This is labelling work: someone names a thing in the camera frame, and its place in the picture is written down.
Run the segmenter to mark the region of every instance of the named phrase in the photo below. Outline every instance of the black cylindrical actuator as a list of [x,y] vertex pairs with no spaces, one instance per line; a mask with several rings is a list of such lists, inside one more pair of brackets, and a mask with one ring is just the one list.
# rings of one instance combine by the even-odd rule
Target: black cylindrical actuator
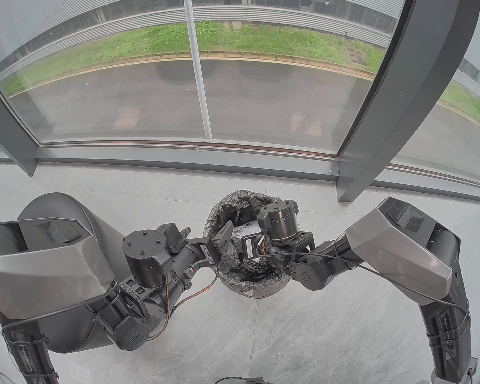
[[281,244],[300,232],[297,221],[299,208],[293,200],[275,200],[264,206],[257,216],[260,229],[267,231],[272,244]]
[[135,281],[142,287],[162,285],[170,274],[173,262],[165,235],[153,229],[132,232],[123,241],[123,253]]

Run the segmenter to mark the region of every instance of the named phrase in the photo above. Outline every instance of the grass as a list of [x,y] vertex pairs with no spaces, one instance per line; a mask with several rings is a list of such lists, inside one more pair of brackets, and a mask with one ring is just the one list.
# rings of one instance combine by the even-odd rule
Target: grass
[[[344,38],[307,29],[278,28],[271,25],[242,25],[234,30],[219,22],[196,22],[199,50],[260,52],[319,59],[348,64]],[[367,70],[375,72],[383,51],[365,43],[350,42],[365,52]],[[190,52],[186,24],[157,25],[127,31],[101,40],[81,44],[32,64],[2,84],[7,94],[50,77],[94,66],[115,59],[168,52]]]
[[461,86],[450,83],[440,99],[480,121],[480,100]]

